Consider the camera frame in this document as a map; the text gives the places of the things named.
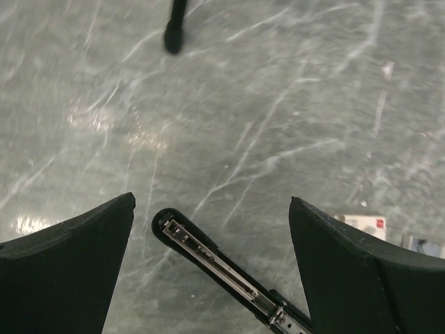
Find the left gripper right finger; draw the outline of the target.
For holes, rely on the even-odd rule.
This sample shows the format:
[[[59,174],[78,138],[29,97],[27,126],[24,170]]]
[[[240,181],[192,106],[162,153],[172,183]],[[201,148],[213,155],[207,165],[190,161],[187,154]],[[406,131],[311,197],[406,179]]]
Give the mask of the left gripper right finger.
[[[289,227],[315,333],[443,333],[444,260],[395,246],[301,198]]]

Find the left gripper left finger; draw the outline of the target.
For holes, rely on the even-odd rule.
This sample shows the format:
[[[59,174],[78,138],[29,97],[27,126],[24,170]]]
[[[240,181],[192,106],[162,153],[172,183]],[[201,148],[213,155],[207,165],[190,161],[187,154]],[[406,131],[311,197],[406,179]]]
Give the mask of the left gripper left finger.
[[[2,333],[101,333],[134,221],[122,194],[1,244]]]

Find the small staple box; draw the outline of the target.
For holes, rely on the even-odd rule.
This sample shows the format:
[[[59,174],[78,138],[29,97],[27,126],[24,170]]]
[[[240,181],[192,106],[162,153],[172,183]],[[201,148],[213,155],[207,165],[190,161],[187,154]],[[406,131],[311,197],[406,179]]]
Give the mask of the small staple box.
[[[383,216],[340,214],[334,218],[383,241],[387,238],[387,221]]]

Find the small black tag object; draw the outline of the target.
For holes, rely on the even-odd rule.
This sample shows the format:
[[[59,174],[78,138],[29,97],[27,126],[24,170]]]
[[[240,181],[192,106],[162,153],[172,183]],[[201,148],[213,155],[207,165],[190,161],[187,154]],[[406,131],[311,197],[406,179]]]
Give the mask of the small black tag object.
[[[154,236],[199,267],[274,333],[313,333],[311,319],[275,289],[266,289],[219,250],[210,237],[181,212],[159,211]]]

